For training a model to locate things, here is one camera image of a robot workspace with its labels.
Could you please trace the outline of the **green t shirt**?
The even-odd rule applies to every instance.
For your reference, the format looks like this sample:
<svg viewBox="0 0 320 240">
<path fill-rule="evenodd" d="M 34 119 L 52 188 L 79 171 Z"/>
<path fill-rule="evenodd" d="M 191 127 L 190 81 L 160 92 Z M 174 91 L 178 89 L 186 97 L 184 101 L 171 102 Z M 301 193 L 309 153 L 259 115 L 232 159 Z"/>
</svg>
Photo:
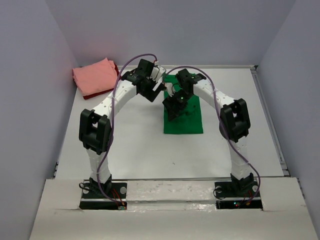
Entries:
<svg viewBox="0 0 320 240">
<path fill-rule="evenodd" d="M 173 83 L 176 92 L 180 89 L 175 75 L 168 75 L 165 83 Z M 163 133 L 167 135 L 194 135 L 203 134 L 202 112 L 200 98 L 193 94 L 188 100 L 188 113 L 168 121 L 167 111 L 163 112 Z"/>
</svg>

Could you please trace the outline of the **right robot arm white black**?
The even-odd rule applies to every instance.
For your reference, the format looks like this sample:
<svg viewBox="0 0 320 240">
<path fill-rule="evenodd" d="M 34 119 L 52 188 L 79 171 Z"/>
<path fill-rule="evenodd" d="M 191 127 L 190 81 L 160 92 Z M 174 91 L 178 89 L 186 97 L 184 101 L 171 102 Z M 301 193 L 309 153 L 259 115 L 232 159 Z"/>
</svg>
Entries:
<svg viewBox="0 0 320 240">
<path fill-rule="evenodd" d="M 167 119 L 172 122 L 183 116 L 188 101 L 196 96 L 207 102 L 216 111 L 219 131 L 227 141 L 230 152 L 230 181 L 220 183 L 222 193 L 247 196 L 254 199 L 261 186 L 255 181 L 256 168 L 247 159 L 247 136 L 251 127 L 247 103 L 244 99 L 232 98 L 218 90 L 211 77 L 199 69 L 189 72 L 190 66 L 175 67 L 179 90 L 168 95 L 164 101 Z"/>
</svg>

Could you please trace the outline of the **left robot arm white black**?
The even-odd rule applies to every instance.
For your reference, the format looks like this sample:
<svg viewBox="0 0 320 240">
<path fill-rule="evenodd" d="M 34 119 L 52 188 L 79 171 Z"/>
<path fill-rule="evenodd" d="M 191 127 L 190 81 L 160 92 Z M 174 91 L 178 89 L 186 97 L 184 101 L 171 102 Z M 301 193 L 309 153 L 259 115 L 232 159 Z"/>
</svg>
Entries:
<svg viewBox="0 0 320 240">
<path fill-rule="evenodd" d="M 99 105 L 81 112 L 79 140 L 90 162 L 89 189 L 97 196 L 108 198 L 112 189 L 107 156 L 114 140 L 117 113 L 136 95 L 153 102 L 166 89 L 165 73 L 161 65 L 141 59 L 133 70 L 120 70 L 113 91 Z"/>
</svg>

